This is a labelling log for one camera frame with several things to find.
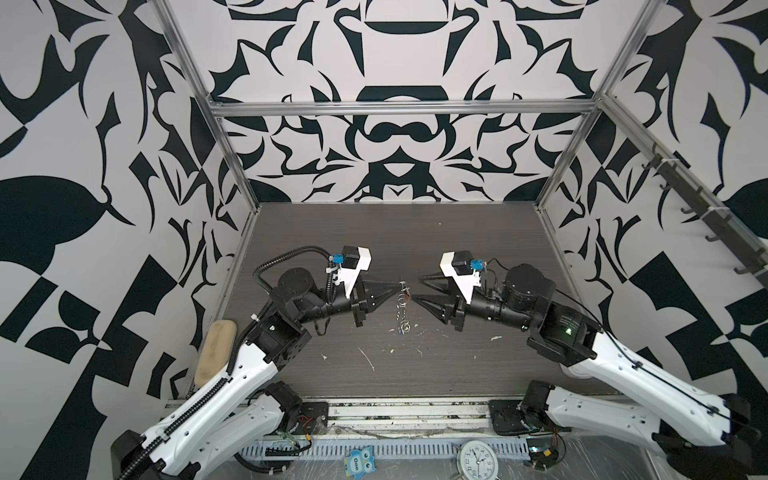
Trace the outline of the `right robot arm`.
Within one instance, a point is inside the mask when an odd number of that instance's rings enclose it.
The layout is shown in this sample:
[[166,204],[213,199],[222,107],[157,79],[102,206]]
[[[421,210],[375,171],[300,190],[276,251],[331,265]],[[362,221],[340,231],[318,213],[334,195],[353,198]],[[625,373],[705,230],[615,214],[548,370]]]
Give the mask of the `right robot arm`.
[[567,376],[599,380],[629,399],[616,403],[532,381],[517,406],[516,430],[590,431],[658,455],[688,479],[748,477],[760,433],[745,399],[708,393],[642,358],[597,320],[555,302],[555,283],[530,264],[509,269],[498,288],[484,284],[485,271],[480,260],[447,253],[439,272],[419,279],[432,294],[413,299],[456,330],[469,318],[517,328]]

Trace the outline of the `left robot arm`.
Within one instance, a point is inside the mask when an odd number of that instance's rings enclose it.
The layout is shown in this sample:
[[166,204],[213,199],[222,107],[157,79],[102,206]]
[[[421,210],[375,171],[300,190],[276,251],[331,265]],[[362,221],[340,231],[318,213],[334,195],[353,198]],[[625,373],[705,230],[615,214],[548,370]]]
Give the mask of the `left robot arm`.
[[306,324],[350,313],[361,325],[400,290],[398,282],[356,272],[351,284],[341,282],[328,296],[308,270],[287,270],[263,317],[209,382],[157,424],[142,433],[127,430],[113,442],[113,477],[204,479],[251,442],[292,430],[302,399],[275,377],[309,342]]

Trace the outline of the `white analog clock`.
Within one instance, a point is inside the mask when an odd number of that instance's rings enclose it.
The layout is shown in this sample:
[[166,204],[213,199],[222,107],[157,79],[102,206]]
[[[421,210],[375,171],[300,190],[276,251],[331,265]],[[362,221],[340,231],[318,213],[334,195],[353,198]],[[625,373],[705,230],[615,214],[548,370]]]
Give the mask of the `white analog clock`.
[[499,461],[492,447],[480,440],[463,444],[457,454],[459,478],[464,480],[495,480]]

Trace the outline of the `blue owl toy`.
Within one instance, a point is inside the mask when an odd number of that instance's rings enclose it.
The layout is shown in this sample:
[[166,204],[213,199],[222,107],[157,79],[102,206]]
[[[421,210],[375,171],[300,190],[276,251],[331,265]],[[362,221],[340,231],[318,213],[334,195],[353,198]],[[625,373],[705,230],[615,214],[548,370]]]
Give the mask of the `blue owl toy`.
[[376,471],[375,456],[372,446],[353,449],[344,458],[345,475],[354,480],[361,480],[365,475]]

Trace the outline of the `green circuit board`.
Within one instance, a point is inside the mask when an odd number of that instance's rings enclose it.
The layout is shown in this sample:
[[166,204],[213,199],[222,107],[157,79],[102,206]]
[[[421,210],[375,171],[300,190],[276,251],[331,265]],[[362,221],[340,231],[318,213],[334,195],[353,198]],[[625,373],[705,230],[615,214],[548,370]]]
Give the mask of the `green circuit board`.
[[557,466],[566,455],[567,447],[557,435],[526,439],[529,461],[534,470],[547,471]]

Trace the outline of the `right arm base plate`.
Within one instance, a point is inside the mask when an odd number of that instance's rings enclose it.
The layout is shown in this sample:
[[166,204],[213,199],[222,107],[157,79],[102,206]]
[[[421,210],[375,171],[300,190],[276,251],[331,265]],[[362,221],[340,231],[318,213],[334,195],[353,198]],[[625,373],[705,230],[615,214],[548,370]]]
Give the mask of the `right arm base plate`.
[[518,436],[538,432],[540,427],[526,419],[520,400],[493,399],[488,402],[491,427],[499,436]]

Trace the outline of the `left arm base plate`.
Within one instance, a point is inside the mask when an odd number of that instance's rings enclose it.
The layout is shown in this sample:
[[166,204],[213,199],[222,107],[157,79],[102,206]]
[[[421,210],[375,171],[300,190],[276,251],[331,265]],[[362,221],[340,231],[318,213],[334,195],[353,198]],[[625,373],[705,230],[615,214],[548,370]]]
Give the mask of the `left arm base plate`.
[[303,402],[300,406],[291,407],[283,415],[278,427],[272,434],[291,433],[296,435],[313,434],[327,426],[329,403],[325,401]]

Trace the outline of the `black coat hook rail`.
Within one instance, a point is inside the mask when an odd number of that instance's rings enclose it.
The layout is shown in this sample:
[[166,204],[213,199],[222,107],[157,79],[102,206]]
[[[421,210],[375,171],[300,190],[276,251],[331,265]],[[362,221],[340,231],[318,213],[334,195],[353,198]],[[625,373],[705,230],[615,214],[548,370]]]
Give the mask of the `black coat hook rail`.
[[643,165],[662,180],[661,190],[673,192],[684,203],[681,213],[702,221],[710,233],[705,239],[722,243],[739,261],[734,268],[737,275],[753,277],[767,289],[767,245],[750,229],[736,212],[720,200],[686,164],[674,155],[664,152],[657,142],[651,146],[652,156]]

